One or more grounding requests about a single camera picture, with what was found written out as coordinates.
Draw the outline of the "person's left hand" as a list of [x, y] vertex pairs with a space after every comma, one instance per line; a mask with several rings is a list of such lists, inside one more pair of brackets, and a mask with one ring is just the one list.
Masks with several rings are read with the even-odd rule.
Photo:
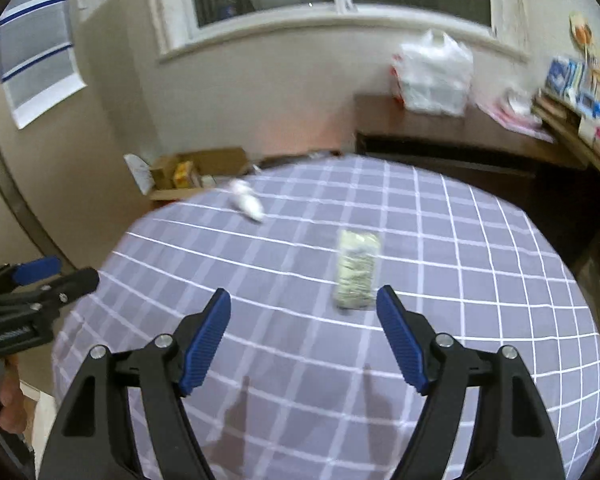
[[6, 356], [4, 375], [0, 382], [0, 427], [10, 434], [22, 434], [27, 428], [27, 412], [20, 388], [18, 364], [18, 356]]

